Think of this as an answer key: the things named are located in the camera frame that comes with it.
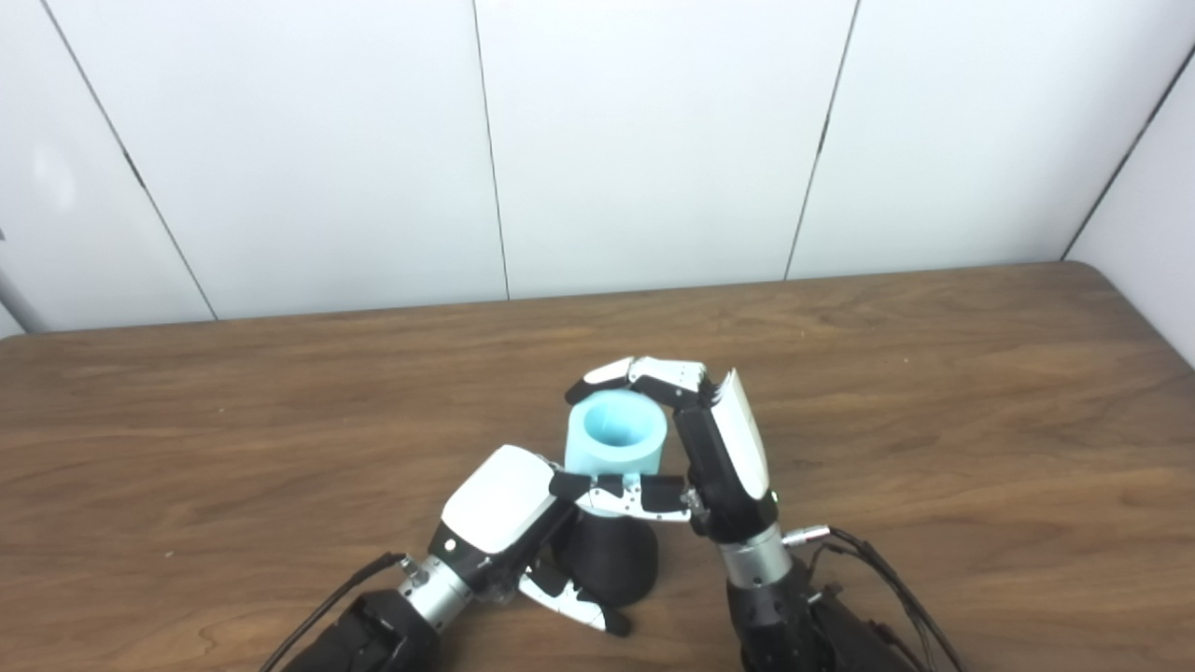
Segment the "white and black right hand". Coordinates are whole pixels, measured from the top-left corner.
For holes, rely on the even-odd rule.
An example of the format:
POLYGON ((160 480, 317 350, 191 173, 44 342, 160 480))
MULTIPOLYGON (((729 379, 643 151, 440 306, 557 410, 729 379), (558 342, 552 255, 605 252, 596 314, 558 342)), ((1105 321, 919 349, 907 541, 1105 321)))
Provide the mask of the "white and black right hand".
POLYGON ((700 362, 623 358, 589 371, 569 387, 565 399, 576 407, 598 391, 615 387, 670 409, 687 474, 590 476, 556 468, 549 493, 590 514, 687 523, 718 546, 768 544, 778 505, 739 371, 730 369, 713 381, 700 362))

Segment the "white and black left hand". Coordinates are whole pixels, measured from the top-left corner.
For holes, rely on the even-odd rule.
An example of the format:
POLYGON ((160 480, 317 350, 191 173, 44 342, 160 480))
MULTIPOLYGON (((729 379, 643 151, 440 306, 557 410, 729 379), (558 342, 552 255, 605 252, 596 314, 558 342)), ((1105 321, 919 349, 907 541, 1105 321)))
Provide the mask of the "white and black left hand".
POLYGON ((425 582, 406 589, 435 630, 470 603, 505 604, 521 593, 568 621, 627 637, 627 617, 541 560, 577 511, 550 491, 554 476, 543 456, 503 445, 448 497, 428 545, 425 582))

